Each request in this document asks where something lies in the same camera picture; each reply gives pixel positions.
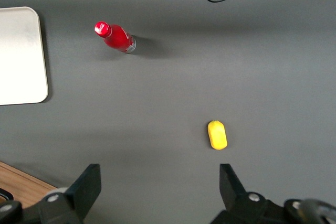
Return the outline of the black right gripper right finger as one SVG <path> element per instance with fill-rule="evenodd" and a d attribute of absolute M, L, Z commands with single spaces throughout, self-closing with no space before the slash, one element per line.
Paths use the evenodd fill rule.
<path fill-rule="evenodd" d="M 225 210 L 212 223 L 286 223 L 283 208 L 246 191 L 230 164 L 219 167 L 219 191 Z"/>

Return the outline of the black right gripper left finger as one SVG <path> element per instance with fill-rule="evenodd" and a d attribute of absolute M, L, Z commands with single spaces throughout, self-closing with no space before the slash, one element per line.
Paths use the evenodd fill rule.
<path fill-rule="evenodd" d="M 39 203 L 41 223 L 83 223 L 101 192 L 101 169 L 90 164 L 66 190 L 57 189 Z"/>

